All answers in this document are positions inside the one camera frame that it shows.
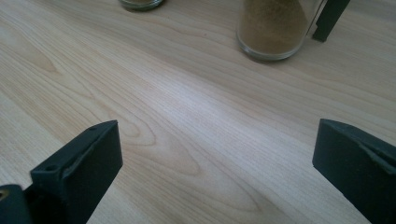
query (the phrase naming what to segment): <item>brown powder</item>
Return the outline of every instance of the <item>brown powder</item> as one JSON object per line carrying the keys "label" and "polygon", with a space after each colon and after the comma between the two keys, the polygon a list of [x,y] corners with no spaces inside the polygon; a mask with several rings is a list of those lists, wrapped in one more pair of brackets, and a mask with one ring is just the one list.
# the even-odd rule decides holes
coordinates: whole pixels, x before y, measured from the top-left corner
{"label": "brown powder", "polygon": [[300,45],[307,23],[298,0],[245,0],[239,39],[255,51],[286,53]]}

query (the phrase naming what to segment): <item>spice jar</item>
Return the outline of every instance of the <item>spice jar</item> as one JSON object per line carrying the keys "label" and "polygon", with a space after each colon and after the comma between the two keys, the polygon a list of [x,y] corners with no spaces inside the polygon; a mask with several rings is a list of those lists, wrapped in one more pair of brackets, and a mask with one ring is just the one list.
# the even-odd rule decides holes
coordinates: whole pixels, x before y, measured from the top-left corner
{"label": "spice jar", "polygon": [[322,0],[244,0],[237,28],[242,50],[259,60],[281,60],[303,44]]}
{"label": "spice jar", "polygon": [[163,0],[120,0],[123,7],[127,9],[146,11],[157,7]]}

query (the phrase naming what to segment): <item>black plastic part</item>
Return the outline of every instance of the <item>black plastic part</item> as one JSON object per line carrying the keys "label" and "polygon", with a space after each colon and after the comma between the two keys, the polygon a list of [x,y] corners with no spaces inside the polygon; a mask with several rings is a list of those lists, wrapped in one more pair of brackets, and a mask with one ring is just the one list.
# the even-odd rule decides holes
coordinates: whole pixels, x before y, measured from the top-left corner
{"label": "black plastic part", "polygon": [[0,223],[33,224],[20,186],[4,185],[0,187]]}
{"label": "black plastic part", "polygon": [[313,164],[372,223],[396,223],[396,147],[322,119]]}
{"label": "black plastic part", "polygon": [[92,126],[31,171],[33,184],[24,197],[13,188],[12,202],[0,201],[0,208],[8,208],[0,210],[6,221],[0,223],[86,223],[121,166],[117,121]]}
{"label": "black plastic part", "polygon": [[328,0],[317,20],[317,30],[312,38],[325,42],[332,28],[343,14],[350,0]]}

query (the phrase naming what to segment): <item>jar base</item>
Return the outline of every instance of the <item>jar base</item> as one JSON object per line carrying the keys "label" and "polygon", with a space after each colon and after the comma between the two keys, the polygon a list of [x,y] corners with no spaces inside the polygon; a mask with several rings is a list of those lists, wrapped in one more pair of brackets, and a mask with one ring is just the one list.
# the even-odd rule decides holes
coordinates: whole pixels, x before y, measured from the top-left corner
{"label": "jar base", "polygon": [[247,44],[245,44],[239,35],[237,35],[236,39],[238,40],[239,47],[250,57],[253,59],[259,60],[259,61],[279,61],[283,59],[289,58],[291,55],[297,52],[297,50],[300,48],[301,44],[297,46],[296,48],[287,51],[285,53],[280,53],[280,54],[269,54],[269,53],[264,53],[264,52],[259,52],[257,50],[251,49]]}
{"label": "jar base", "polygon": [[163,0],[155,0],[155,1],[151,1],[150,3],[138,4],[138,3],[134,3],[134,1],[120,0],[120,3],[126,9],[131,9],[135,11],[147,11],[157,7],[162,1]]}

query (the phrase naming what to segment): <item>light wood surface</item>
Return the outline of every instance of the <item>light wood surface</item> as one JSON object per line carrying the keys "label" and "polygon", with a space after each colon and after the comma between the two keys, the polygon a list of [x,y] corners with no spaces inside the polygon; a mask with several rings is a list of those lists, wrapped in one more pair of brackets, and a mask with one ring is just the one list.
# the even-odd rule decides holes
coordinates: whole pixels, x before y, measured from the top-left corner
{"label": "light wood surface", "polygon": [[279,63],[238,48],[240,3],[0,0],[0,185],[117,119],[124,166],[90,223],[369,223],[312,156],[320,118],[396,145],[396,2],[352,0]]}

